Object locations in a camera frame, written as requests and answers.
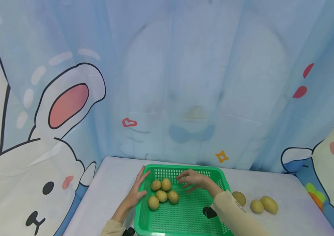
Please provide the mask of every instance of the rabbit mouth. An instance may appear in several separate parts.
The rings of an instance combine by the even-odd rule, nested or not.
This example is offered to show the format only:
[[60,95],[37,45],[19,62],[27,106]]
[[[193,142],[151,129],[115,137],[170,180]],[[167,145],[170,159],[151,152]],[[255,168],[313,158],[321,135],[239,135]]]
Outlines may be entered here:
[[45,222],[45,218],[43,218],[41,221],[38,221],[37,220],[37,216],[38,216],[38,212],[37,211],[33,211],[28,219],[26,220],[25,222],[25,225],[26,226],[31,226],[32,224],[35,224],[36,225],[36,230],[34,232],[34,235],[36,236],[37,233],[38,233],[38,230],[40,228],[40,225],[43,224],[43,222]]

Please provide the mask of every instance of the beige sleeve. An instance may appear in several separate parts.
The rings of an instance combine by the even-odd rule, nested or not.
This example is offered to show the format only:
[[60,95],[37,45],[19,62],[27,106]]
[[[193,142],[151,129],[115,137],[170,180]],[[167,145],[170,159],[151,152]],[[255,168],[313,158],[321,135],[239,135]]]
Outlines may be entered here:
[[100,236],[122,236],[124,231],[125,228],[122,226],[122,224],[114,220],[109,220],[105,224]]
[[219,193],[211,208],[219,219],[229,228],[234,236],[267,236],[270,235],[264,226],[248,214],[234,199],[229,191]]

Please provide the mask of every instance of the white table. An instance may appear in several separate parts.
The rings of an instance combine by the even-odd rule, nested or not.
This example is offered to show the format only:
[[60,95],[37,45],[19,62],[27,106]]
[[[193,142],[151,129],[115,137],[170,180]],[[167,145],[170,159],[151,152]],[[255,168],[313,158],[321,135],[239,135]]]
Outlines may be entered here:
[[[171,164],[156,161],[105,157],[75,212],[64,236],[98,236],[127,195],[142,165]],[[221,169],[231,191],[241,191],[247,199],[245,209],[276,236],[334,236],[331,227],[300,181],[293,175],[238,169]],[[272,197],[279,206],[276,216],[264,211],[251,212],[249,203],[262,196]],[[134,209],[124,226],[134,225]]]

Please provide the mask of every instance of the rabbit eye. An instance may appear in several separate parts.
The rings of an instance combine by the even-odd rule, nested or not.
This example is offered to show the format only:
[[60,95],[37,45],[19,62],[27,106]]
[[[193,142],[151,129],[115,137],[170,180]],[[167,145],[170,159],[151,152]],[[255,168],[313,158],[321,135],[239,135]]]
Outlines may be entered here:
[[54,188],[54,182],[50,181],[50,182],[47,182],[44,187],[42,188],[42,193],[44,195],[47,195],[49,194]]

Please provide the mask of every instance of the basket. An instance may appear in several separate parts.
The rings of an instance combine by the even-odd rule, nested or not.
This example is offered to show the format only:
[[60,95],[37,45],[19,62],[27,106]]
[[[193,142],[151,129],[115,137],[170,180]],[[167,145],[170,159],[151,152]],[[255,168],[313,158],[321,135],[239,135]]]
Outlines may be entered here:
[[[142,183],[139,191],[146,190],[144,197],[135,207],[134,229],[140,236],[232,236],[231,231],[219,220],[218,216],[208,219],[203,213],[204,207],[212,204],[210,194],[202,189],[196,189],[187,194],[176,177],[187,169],[210,177],[223,190],[230,190],[223,172],[216,167],[147,165],[144,173],[151,173]],[[148,199],[155,192],[151,183],[155,179],[162,181],[170,179],[172,190],[179,194],[179,202],[172,205],[169,201],[160,203],[156,211],[148,207]]]

